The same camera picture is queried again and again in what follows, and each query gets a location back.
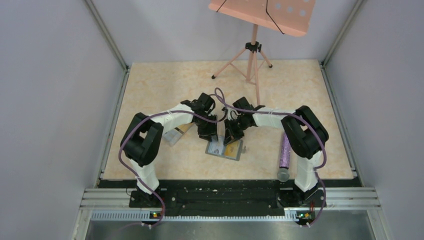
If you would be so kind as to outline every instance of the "tripod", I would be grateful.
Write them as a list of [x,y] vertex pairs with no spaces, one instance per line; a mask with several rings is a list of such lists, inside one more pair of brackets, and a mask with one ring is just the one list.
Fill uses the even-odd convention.
[[[268,64],[269,68],[272,68],[273,65],[271,64],[270,60],[267,58],[267,56],[261,51],[262,48],[262,44],[259,44],[259,42],[256,41],[256,37],[258,35],[258,25],[257,24],[253,24],[253,32],[252,32],[252,38],[251,41],[246,43],[245,47],[239,52],[237,53],[237,55],[235,55],[230,61],[228,61],[224,66],[221,67],[221,69],[219,69],[218,71],[216,71],[213,75],[212,75],[212,79],[215,79],[216,77],[218,77],[218,75],[224,70],[226,69],[228,66],[233,66],[237,71],[239,71],[241,73],[241,75],[243,75],[246,78],[246,82],[252,85],[256,86],[256,103],[257,105],[260,105],[260,99],[259,99],[259,77],[258,77],[258,70],[262,67],[262,64],[264,64],[264,62],[266,62]],[[247,74],[244,74],[240,69],[238,69],[236,66],[233,65],[234,60],[236,60],[240,55],[242,55],[242,53],[244,53],[246,50],[249,50],[249,61],[247,64]],[[258,67],[258,55],[257,53],[260,53],[263,57],[263,62],[260,64],[260,66]],[[255,82],[251,81],[253,76],[251,77],[251,73],[252,73],[252,64],[254,66],[254,78],[255,78]]]

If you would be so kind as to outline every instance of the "perforated pink panel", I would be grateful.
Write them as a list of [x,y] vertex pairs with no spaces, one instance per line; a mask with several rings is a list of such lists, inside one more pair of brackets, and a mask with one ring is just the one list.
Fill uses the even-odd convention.
[[[211,0],[209,8],[218,10],[224,0]],[[227,0],[220,13],[278,31],[267,15],[267,0]],[[268,0],[268,13],[285,34],[301,37],[308,32],[315,0]]]

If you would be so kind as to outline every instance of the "music stand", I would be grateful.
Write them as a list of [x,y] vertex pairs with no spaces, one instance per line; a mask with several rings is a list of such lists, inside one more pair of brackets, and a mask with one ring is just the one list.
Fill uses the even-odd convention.
[[[234,67],[246,78],[247,83],[256,86],[256,102],[257,105],[260,105],[258,70],[264,62],[268,64],[269,68],[272,68],[273,65],[261,51],[262,44],[256,41],[258,26],[277,30],[294,37],[304,36],[308,32],[314,5],[315,0],[211,0],[209,9],[253,23],[251,41],[246,43],[240,52],[216,71],[212,75],[212,79],[215,79],[228,66]],[[233,61],[246,50],[250,51],[250,53],[247,73],[244,74],[233,65]],[[259,67],[257,53],[260,53],[263,57],[263,62]],[[255,82],[251,81],[253,78],[253,76],[251,77],[252,64],[254,66]]]

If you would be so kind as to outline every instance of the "marble patterned surface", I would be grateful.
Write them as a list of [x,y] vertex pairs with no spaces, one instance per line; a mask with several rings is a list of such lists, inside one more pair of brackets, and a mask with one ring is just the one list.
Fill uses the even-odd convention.
[[[120,141],[134,114],[158,113],[175,107],[183,100],[197,99],[202,92],[213,93],[220,87],[229,104],[241,97],[256,106],[255,86],[229,66],[216,79],[211,76],[223,61],[134,63],[131,67],[119,112],[104,179],[132,179],[134,176],[118,161]],[[327,164],[318,171],[323,179],[352,179],[352,171],[336,123],[330,99],[317,60],[272,60],[273,68],[259,70],[261,104],[271,108],[295,110],[307,105],[326,127]],[[242,71],[246,61],[234,65]],[[214,110],[223,116],[222,104]],[[224,134],[224,123],[218,125]],[[282,130],[250,127],[243,144],[246,152],[240,161],[205,154],[207,142],[199,139],[193,126],[173,147],[162,141],[154,160],[158,179],[276,179]],[[295,154],[291,154],[290,178],[296,176]]]

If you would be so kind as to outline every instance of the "white wall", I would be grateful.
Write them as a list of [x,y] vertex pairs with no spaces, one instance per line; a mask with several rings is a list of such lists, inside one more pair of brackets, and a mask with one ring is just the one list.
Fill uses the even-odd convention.
[[70,239],[123,71],[82,0],[0,2],[0,239]]
[[[253,25],[210,10],[209,2],[94,0],[128,63],[231,59],[250,41]],[[260,27],[257,40],[270,59],[323,60],[355,2],[317,0],[306,36]]]
[[328,66],[361,178],[395,239],[423,239],[424,1],[369,0]]

